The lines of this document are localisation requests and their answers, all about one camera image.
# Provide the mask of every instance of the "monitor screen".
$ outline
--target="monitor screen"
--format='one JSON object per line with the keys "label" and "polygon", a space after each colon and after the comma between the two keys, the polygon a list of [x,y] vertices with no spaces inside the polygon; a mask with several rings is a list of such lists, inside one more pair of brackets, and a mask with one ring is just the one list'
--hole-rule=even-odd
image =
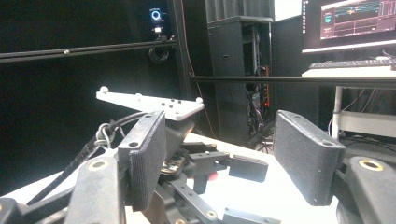
{"label": "monitor screen", "polygon": [[396,46],[396,0],[303,0],[303,53]]}

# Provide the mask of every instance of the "table leg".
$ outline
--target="table leg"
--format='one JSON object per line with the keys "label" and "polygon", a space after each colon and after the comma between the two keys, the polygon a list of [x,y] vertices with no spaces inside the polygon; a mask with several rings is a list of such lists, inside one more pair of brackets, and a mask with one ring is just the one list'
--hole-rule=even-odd
{"label": "table leg", "polygon": [[337,86],[335,88],[334,111],[332,112],[332,138],[338,140],[338,132],[340,130],[341,102],[343,99],[343,88]]}

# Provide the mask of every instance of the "wire bundle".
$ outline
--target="wire bundle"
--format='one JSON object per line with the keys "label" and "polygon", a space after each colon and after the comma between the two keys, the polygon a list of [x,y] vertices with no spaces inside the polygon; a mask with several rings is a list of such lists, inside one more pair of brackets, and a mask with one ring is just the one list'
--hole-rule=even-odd
{"label": "wire bundle", "polygon": [[49,185],[43,188],[32,200],[27,203],[27,205],[31,205],[33,203],[37,203],[44,199],[49,193],[51,193],[56,187],[58,187],[62,182],[66,180],[73,172],[87,159],[89,159],[99,147],[103,145],[107,145],[107,148],[111,148],[111,141],[114,140],[115,131],[120,129],[121,126],[132,122],[134,120],[140,119],[147,113],[139,112],[127,116],[123,119],[119,119],[117,121],[112,121],[110,123],[102,124],[96,135],[85,144],[82,150],[77,154],[74,160],[64,169],[64,171],[56,177]]}

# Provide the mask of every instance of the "white table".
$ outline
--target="white table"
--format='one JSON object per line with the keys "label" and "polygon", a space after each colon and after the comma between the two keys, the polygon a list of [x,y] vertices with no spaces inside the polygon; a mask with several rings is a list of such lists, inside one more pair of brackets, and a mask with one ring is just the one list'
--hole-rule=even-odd
{"label": "white table", "polygon": [[[208,182],[206,193],[201,197],[212,206],[219,218],[223,217],[224,209],[228,207],[280,219],[282,224],[337,223],[335,209],[338,200],[334,197],[331,206],[310,206],[274,156],[193,133],[188,134],[185,142],[217,144],[219,151],[260,159],[269,164],[263,183],[228,176],[228,171],[219,172],[215,181]],[[19,203],[27,203],[57,175],[41,179],[4,197],[14,198]],[[51,195],[72,187],[76,179],[77,172],[74,172]],[[192,180],[188,181],[188,185],[192,188]],[[148,223],[141,213],[132,213],[132,209],[129,207],[126,207],[126,212],[129,223]]]}
{"label": "white table", "polygon": [[[390,66],[348,67],[310,69],[302,77],[396,77],[396,71]],[[340,130],[356,133],[370,133],[387,137],[396,137],[396,117],[370,113],[342,111],[343,89],[335,87],[334,111],[332,112],[332,137],[338,139]]]}

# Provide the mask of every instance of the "table surface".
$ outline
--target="table surface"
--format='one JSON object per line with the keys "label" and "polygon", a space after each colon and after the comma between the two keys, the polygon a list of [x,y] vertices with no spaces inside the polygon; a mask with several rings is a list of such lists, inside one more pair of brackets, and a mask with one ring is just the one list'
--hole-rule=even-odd
{"label": "table surface", "polygon": [[[209,181],[206,193],[201,197],[218,213],[220,219],[226,207],[271,217],[285,223],[337,223],[335,215],[338,200],[334,197],[330,206],[309,205],[290,177],[273,155],[264,154],[244,147],[224,143],[219,140],[189,133],[185,142],[204,142],[217,144],[219,151],[232,155],[242,155],[265,161],[269,164],[263,183],[228,176],[228,170],[218,172],[218,178]],[[27,203],[58,174],[48,176],[21,189],[3,196],[15,199],[18,203]],[[74,172],[51,195],[74,186],[78,172]],[[188,180],[192,188],[193,180]],[[133,213],[126,207],[128,223],[149,223],[141,213]]]}

